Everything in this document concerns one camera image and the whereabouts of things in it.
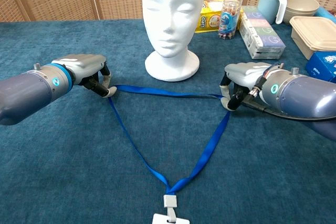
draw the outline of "lanyard clip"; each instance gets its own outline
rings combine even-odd
[[[163,196],[164,207],[167,208],[167,215],[169,217],[169,223],[176,223],[176,214],[174,207],[177,207],[176,195],[164,195]]]

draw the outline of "blue tablecloth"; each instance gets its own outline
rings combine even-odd
[[[281,62],[306,60],[286,44]],[[195,34],[200,58],[192,78],[150,77],[153,48],[142,20],[0,24],[0,79],[66,54],[103,54],[112,84],[220,93],[225,65],[251,58],[239,35]],[[174,184],[189,175],[225,110],[215,99],[117,92],[125,125],[148,162]],[[298,122],[239,108],[211,160],[177,194],[178,217],[191,223],[336,223],[336,143]],[[14,126],[0,125],[0,223],[151,223],[164,185],[143,165],[108,101],[83,87]]]

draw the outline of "yellow box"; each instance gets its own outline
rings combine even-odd
[[[218,30],[223,1],[204,1],[195,33]]]

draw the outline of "container lid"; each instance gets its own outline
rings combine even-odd
[[[289,22],[311,50],[336,51],[336,24],[330,19],[295,16]]]

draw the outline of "white mannequin head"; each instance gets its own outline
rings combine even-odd
[[[203,0],[142,0],[143,19],[155,51],[164,58],[186,54]]]

